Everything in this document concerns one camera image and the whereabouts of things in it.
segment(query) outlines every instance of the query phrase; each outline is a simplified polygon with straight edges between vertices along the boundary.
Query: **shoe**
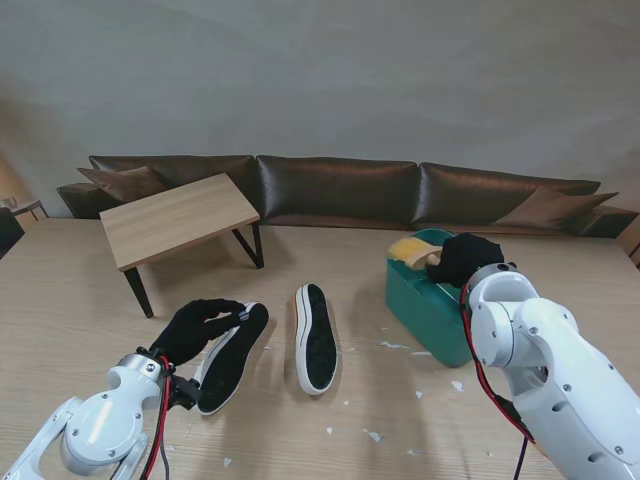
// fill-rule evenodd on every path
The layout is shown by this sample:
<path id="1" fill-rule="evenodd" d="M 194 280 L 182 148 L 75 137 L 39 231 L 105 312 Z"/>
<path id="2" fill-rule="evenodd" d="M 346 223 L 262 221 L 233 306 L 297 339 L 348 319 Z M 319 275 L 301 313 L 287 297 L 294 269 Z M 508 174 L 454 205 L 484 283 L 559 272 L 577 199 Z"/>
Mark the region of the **shoe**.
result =
<path id="1" fill-rule="evenodd" d="M 213 415 L 231 400 L 247 358 L 269 323 L 264 305 L 248 303 L 246 311 L 248 319 L 218 337 L 196 370 L 194 379 L 200 383 L 202 396 L 195 408 L 202 415 Z"/>
<path id="2" fill-rule="evenodd" d="M 296 369 L 300 386 L 321 395 L 331 386 L 338 367 L 327 301 L 322 290 L 308 284 L 296 292 Z"/>

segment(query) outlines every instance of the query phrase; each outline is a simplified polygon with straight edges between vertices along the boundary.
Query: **wooden tabletop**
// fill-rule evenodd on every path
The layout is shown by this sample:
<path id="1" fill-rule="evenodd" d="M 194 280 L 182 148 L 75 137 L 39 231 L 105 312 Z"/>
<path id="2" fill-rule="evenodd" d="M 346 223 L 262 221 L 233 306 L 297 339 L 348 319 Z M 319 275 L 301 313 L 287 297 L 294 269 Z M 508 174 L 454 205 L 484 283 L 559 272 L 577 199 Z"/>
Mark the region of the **wooden tabletop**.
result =
<path id="1" fill-rule="evenodd" d="M 171 255 L 260 215 L 226 173 L 100 213 L 120 271 Z"/>
<path id="2" fill-rule="evenodd" d="M 0 260 L 0 474 L 59 404 L 105 389 L 109 368 L 138 345 L 148 347 L 178 308 L 195 298 L 226 297 L 264 303 L 270 327 L 219 413 L 169 412 L 171 478 L 511 480 L 522 437 L 484 395 L 473 367 L 448 369 L 433 357 L 412 355 L 423 348 L 385 305 L 386 249 L 405 235 L 262 227 L 270 260 L 262 270 L 231 235 L 216 237 L 140 267 L 157 314 L 148 320 L 110 268 L 99 221 L 39 222 Z M 618 245 L 491 238 L 541 295 L 572 311 L 582 335 L 640 391 L 640 273 Z M 290 303 L 307 282 L 327 296 L 341 352 L 336 381 L 320 398 L 302 392 L 294 367 Z M 385 341 L 409 348 L 378 345 Z M 190 378 L 201 358 L 178 374 Z M 497 369 L 488 377 L 508 395 Z M 147 432 L 154 423 L 155 412 L 145 414 Z M 372 432 L 382 440 L 376 443 Z M 225 458 L 232 461 L 228 468 Z M 76 478 L 65 473 L 58 445 L 42 468 L 45 478 Z M 161 461 L 152 478 L 164 478 Z M 530 449 L 521 479 L 561 477 Z"/>

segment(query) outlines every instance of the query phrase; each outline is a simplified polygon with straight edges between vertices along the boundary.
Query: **small wooden table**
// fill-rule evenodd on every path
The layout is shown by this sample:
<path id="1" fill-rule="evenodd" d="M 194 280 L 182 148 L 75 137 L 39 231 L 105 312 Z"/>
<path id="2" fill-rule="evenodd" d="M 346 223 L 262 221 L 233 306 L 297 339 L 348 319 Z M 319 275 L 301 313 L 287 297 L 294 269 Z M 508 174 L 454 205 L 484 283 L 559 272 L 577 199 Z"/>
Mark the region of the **small wooden table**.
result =
<path id="1" fill-rule="evenodd" d="M 100 213 L 118 270 L 147 318 L 153 310 L 136 268 L 232 231 L 257 268 L 264 266 L 260 215 L 226 174 Z M 252 223 L 254 252 L 238 227 Z"/>

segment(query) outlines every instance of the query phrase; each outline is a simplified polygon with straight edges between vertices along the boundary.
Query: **chair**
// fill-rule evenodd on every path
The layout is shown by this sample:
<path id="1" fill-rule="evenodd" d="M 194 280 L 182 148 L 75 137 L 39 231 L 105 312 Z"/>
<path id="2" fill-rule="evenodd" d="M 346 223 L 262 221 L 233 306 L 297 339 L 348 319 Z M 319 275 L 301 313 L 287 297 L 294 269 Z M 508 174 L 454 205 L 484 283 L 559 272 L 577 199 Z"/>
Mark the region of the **chair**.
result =
<path id="1" fill-rule="evenodd" d="M 24 235 L 24 230 L 8 208 L 0 208 L 0 258 Z"/>

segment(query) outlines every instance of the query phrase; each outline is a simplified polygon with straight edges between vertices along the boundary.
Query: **throw pillow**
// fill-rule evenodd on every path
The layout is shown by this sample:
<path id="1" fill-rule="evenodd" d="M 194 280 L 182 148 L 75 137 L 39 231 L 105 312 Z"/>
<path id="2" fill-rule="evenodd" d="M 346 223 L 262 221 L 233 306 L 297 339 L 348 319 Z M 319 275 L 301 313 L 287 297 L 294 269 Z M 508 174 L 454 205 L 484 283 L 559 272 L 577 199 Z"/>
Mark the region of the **throw pillow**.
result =
<path id="1" fill-rule="evenodd" d="M 90 168 L 78 171 L 116 200 L 129 203 L 164 192 L 167 188 L 149 167 L 123 172 L 104 172 Z"/>
<path id="2" fill-rule="evenodd" d="M 529 198 L 493 225 L 560 230 L 566 220 L 590 212 L 617 194 L 565 195 L 538 187 Z"/>

